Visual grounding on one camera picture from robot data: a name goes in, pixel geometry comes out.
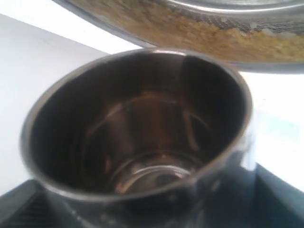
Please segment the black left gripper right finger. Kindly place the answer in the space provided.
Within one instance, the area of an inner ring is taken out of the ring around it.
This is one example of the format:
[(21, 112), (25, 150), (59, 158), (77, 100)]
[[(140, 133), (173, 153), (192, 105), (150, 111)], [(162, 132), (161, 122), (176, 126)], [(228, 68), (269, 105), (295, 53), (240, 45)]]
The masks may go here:
[(208, 196), (204, 228), (302, 228), (304, 194), (260, 165), (206, 167), (199, 171)]

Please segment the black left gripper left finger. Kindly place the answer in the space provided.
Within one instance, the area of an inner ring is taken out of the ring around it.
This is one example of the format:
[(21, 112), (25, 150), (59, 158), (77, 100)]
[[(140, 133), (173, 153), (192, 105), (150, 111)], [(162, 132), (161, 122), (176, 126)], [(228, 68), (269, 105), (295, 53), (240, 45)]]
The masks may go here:
[(2, 228), (77, 228), (78, 223), (63, 209), (55, 210), (42, 187), (27, 180), (0, 197)]

